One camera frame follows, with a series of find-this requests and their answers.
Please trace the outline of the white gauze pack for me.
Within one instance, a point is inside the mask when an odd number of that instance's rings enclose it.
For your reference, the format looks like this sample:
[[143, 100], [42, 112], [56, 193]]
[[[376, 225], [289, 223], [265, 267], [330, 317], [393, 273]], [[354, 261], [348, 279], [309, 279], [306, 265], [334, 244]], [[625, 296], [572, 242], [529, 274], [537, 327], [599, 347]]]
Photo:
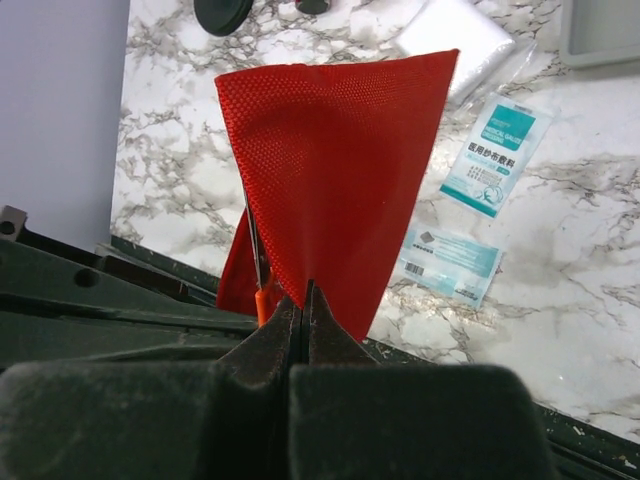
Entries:
[[509, 83], [528, 62], [531, 40], [516, 39], [469, 1], [428, 1], [394, 39], [407, 56], [457, 50], [447, 102], [461, 107]]

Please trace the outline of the orange small scissors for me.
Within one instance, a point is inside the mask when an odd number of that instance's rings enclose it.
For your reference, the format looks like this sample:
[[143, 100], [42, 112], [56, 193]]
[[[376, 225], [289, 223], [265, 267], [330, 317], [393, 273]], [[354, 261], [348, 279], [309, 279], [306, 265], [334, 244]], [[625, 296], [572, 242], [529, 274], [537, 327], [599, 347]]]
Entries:
[[274, 309], [273, 304], [277, 302], [277, 295], [275, 291], [276, 280], [258, 230], [256, 217], [250, 205], [248, 195], [245, 195], [245, 200], [258, 287], [258, 290], [255, 293], [257, 320], [258, 326], [262, 327], [271, 318]]

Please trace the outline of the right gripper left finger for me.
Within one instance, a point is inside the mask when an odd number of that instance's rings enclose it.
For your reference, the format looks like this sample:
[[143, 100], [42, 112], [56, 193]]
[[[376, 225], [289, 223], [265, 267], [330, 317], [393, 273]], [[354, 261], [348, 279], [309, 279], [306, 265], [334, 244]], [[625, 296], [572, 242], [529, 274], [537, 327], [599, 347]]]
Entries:
[[21, 363], [1, 377], [5, 479], [284, 479], [299, 309], [217, 360]]

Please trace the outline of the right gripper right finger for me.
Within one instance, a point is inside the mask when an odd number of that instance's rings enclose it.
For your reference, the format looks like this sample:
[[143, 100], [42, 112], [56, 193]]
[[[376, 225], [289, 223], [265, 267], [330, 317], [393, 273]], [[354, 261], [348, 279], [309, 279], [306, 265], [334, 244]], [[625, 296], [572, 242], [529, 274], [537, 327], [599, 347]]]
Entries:
[[551, 479], [531, 396], [487, 365], [381, 365], [307, 290], [308, 360], [289, 373], [293, 479]]

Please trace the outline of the red first aid pouch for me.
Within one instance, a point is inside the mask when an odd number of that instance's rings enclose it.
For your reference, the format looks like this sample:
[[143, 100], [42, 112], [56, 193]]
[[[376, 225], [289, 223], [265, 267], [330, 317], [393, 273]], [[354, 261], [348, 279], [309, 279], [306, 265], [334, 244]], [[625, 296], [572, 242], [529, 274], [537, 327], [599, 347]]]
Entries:
[[458, 54], [274, 65], [215, 85], [248, 201], [217, 305], [253, 315], [252, 231], [297, 306], [314, 282], [338, 323], [367, 335], [417, 200]]

